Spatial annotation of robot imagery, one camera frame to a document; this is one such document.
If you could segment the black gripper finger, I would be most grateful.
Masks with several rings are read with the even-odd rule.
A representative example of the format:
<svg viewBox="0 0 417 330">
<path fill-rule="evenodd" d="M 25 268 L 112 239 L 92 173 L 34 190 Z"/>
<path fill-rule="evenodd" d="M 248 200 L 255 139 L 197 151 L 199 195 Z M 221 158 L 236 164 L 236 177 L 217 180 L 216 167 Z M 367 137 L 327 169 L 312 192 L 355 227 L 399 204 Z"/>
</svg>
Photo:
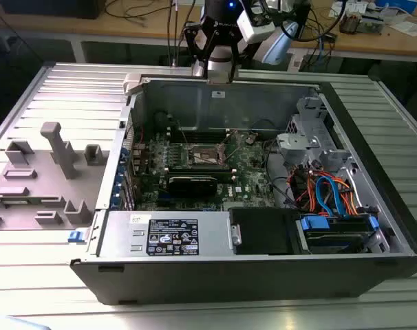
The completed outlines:
<svg viewBox="0 0 417 330">
<path fill-rule="evenodd" d="M 213 70 L 227 73 L 228 81 L 232 82 L 239 63 L 238 43 L 242 35 L 238 29 L 216 30 L 214 37 Z"/>
<path fill-rule="evenodd" d="M 203 48 L 200 48 L 195 41 L 199 32 L 202 32 L 206 37 Z M 190 54 L 198 61 L 197 67 L 202 68 L 200 76 L 207 78 L 209 58 L 213 51 L 213 22 L 201 21 L 199 23 L 187 23 L 184 28 L 184 36 Z"/>
</svg>

